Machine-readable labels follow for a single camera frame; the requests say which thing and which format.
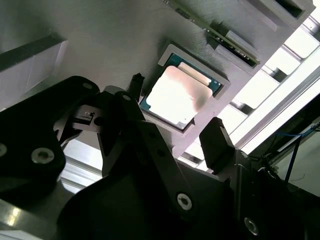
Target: wire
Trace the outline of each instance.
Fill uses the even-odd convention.
[[[285,133],[285,132],[278,132],[278,135],[283,135],[283,136],[288,136],[288,137],[298,137],[298,136],[308,136],[309,134],[311,134],[314,131],[318,131],[317,128],[320,126],[320,123],[310,127],[310,129],[304,133],[299,133],[299,134],[289,134],[289,133]]]
[[[293,154],[292,154],[292,158],[290,160],[290,163],[289,163],[289,167],[288,167],[288,170],[286,172],[286,175],[285,175],[285,179],[284,179],[284,183],[287,185],[288,182],[289,182],[289,179],[290,179],[290,175],[291,175],[291,171],[294,167],[294,164],[295,164],[295,159],[297,157],[297,153],[298,153],[298,149],[299,149],[299,146],[300,146],[300,143],[301,143],[301,139],[303,138],[303,136],[300,136],[297,140],[295,140],[295,146],[294,146],[294,150],[293,150]]]
[[[268,149],[264,152],[264,154],[262,154],[261,155],[261,157],[256,157],[257,158],[257,160],[253,160],[252,159],[252,161],[254,161],[254,162],[260,162],[260,160],[261,159],[263,159],[267,154],[269,154],[269,150],[272,148],[272,146],[275,144],[275,142],[276,142],[276,139],[277,139],[277,134],[276,135],[274,135],[274,139],[273,139],[273,141],[272,141],[272,143],[270,144],[270,146],[268,147]]]

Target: metal plate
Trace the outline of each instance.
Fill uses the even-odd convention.
[[[37,237],[37,239],[53,239],[57,226],[0,200],[0,234],[8,236],[8,233],[13,230],[20,230],[19,235],[23,236],[23,239],[27,239],[26,236],[28,239],[36,239],[32,236]]]
[[[223,22],[260,54],[261,65],[293,33],[289,26],[276,31],[248,14],[235,0],[180,0],[179,3],[206,23]],[[0,3],[7,13],[0,16],[6,23],[0,51],[7,51],[56,32],[68,39],[68,48],[59,79],[72,75],[94,81],[101,90],[107,85],[126,89],[133,74],[154,82],[158,60],[167,44],[173,41],[204,62],[224,73],[231,82],[229,91],[219,101],[208,103],[199,114],[194,128],[185,138],[162,134],[174,154],[181,155],[205,125],[235,97],[255,74],[244,72],[207,45],[202,29],[180,16],[161,0],[28,0]],[[81,138],[93,145],[90,137]]]

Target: black mechanical arm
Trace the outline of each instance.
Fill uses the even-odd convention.
[[[40,204],[65,167],[64,146],[91,131],[103,178],[58,213],[56,239],[307,238],[282,181],[267,164],[253,170],[219,118],[200,135],[214,175],[177,162],[139,107],[143,80],[137,74],[127,91],[100,93],[73,76],[1,112],[0,199],[21,208]]]

